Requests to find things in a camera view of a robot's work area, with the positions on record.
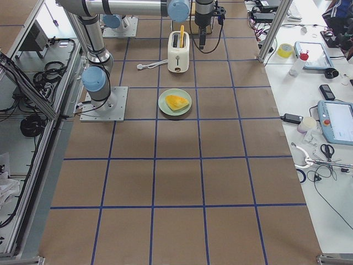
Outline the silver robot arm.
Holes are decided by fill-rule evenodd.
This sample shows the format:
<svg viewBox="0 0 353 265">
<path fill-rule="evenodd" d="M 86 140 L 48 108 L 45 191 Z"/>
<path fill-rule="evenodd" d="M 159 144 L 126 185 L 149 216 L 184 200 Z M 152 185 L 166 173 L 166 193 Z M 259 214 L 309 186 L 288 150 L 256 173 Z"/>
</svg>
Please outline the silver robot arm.
<svg viewBox="0 0 353 265">
<path fill-rule="evenodd" d="M 79 42 L 87 48 L 89 67 L 83 71 L 82 83 L 90 95 L 92 111 L 108 109 L 111 96 L 110 73 L 113 57 L 105 46 L 100 27 L 102 15 L 159 15 L 183 22 L 190 14 L 189 1 L 59 1 L 73 15 L 82 36 Z"/>
<path fill-rule="evenodd" d="M 218 5 L 218 1 L 161 1 L 161 16 L 168 16 L 174 22 L 184 22 L 189 18 L 189 29 L 191 28 L 192 8 L 194 6 L 194 22 L 198 26 L 199 45 L 198 49 L 203 53 L 206 44 L 207 27 L 211 25 L 213 17 L 218 17 L 218 23 L 223 27 L 224 9 Z M 103 1 L 103 7 L 107 14 L 103 15 L 103 23 L 106 27 L 117 29 L 122 27 L 126 14 L 121 16 L 118 13 L 112 13 L 108 1 Z"/>
</svg>

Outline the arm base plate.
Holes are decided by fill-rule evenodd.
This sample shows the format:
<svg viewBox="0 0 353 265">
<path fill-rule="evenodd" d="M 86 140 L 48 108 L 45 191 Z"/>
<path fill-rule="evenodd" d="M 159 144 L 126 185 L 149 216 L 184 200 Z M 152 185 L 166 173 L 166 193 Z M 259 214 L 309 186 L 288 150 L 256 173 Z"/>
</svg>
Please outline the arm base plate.
<svg viewBox="0 0 353 265">
<path fill-rule="evenodd" d="M 104 102 L 85 104 L 80 115 L 81 122 L 124 121 L 128 87 L 112 87 L 110 97 Z"/>
<path fill-rule="evenodd" d="M 103 15 L 104 38 L 134 38 L 137 33 L 138 18 L 120 15 Z"/>
</svg>

